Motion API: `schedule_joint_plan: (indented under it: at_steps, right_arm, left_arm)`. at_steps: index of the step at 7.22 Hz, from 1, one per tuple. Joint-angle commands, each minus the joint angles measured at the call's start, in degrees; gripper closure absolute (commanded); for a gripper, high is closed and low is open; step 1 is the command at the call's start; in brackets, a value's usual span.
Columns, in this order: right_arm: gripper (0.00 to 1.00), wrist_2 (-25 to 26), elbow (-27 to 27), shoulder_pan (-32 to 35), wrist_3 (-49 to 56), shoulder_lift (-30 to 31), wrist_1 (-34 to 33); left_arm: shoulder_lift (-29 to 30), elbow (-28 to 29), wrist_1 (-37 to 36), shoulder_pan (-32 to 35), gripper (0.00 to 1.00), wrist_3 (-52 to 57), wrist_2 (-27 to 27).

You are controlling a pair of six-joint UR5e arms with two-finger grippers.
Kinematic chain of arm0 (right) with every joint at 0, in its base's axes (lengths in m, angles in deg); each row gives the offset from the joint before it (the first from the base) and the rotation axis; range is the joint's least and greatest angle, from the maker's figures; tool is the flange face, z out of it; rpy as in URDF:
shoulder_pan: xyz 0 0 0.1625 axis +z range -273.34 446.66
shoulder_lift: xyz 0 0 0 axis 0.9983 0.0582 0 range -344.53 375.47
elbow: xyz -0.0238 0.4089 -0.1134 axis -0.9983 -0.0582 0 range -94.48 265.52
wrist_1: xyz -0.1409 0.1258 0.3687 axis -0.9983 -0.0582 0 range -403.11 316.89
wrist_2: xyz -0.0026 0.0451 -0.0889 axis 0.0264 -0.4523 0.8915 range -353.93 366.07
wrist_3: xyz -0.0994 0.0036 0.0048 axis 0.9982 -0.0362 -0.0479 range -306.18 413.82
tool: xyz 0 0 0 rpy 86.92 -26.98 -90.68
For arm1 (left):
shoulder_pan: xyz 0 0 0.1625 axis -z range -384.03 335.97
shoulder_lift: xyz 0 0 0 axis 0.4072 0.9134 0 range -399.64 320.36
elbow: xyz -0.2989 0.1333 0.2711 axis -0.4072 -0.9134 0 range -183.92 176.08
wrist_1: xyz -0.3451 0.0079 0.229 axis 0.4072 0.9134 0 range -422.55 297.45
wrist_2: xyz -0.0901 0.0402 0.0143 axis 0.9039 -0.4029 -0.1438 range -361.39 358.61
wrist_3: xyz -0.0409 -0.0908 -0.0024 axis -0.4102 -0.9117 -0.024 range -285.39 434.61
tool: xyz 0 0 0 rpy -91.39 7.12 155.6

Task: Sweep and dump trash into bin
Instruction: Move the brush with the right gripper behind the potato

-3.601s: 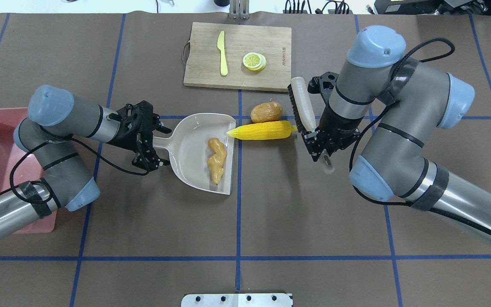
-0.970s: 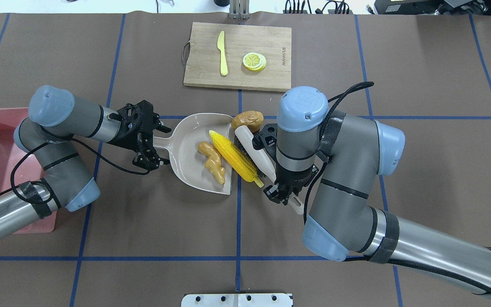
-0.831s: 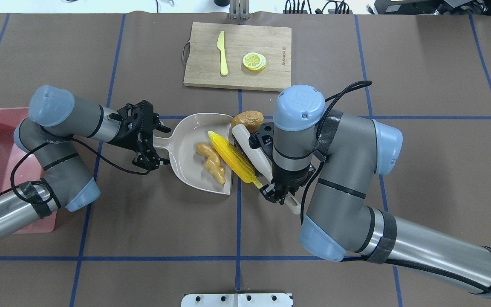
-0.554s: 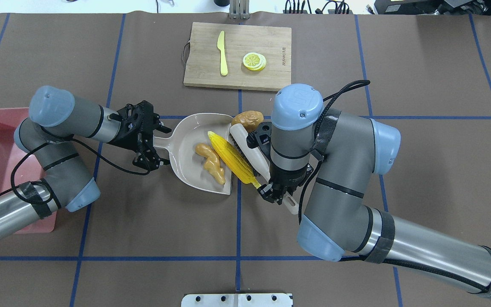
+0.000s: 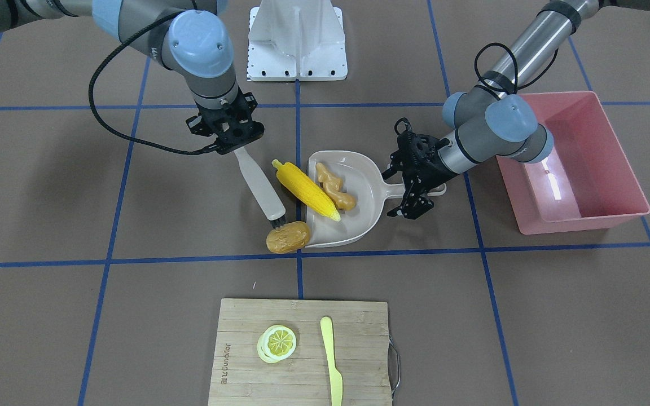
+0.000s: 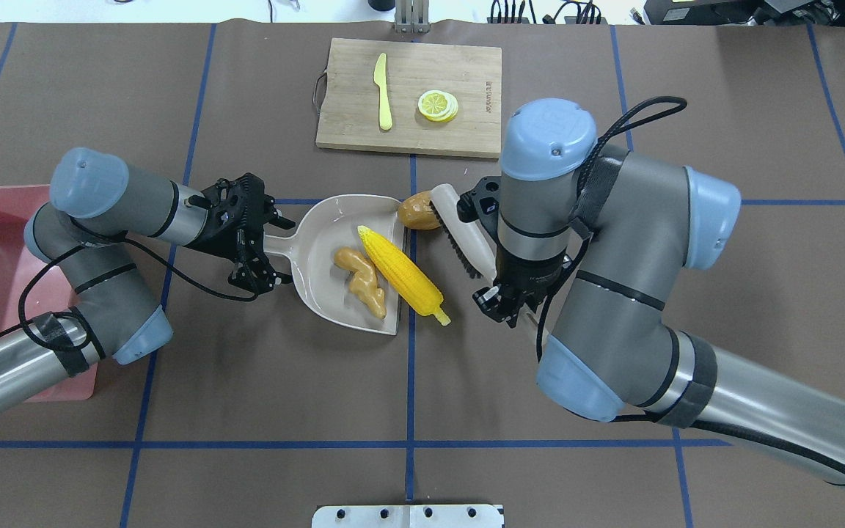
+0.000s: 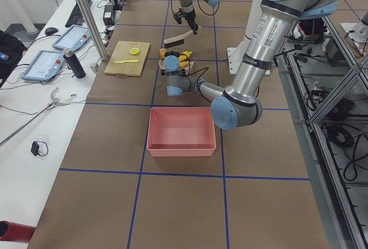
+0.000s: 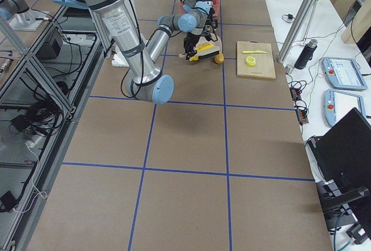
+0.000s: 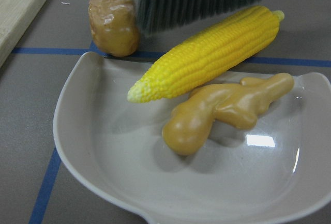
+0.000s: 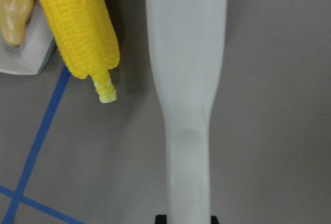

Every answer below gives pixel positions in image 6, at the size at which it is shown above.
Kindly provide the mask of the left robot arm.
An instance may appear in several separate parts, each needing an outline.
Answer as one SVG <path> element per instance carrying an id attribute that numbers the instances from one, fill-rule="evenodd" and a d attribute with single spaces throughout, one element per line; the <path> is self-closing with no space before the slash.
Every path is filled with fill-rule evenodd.
<path id="1" fill-rule="evenodd" d="M 49 200 L 24 228 L 44 268 L 21 291 L 15 328 L 0 333 L 0 412 L 106 358 L 130 364 L 166 345 L 173 329 L 127 251 L 130 234 L 233 264 L 228 282 L 249 303 L 292 282 L 271 266 L 266 225 L 291 230 L 253 174 L 198 191 L 120 157 L 68 150 Z"/>

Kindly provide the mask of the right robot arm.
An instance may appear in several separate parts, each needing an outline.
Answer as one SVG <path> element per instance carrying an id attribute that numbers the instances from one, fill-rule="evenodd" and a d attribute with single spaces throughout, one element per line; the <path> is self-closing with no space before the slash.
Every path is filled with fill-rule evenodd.
<path id="1" fill-rule="evenodd" d="M 845 400 L 662 321 L 683 268 L 710 268 L 740 213 L 734 185 L 610 140 L 676 114 L 687 101 L 641 101 L 606 131 L 564 99 L 510 118 L 500 176 L 463 194 L 460 220 L 496 241 L 497 276 L 480 310 L 516 324 L 568 288 L 538 340 L 537 385 L 577 417 L 694 428 L 755 447 L 845 489 Z"/>

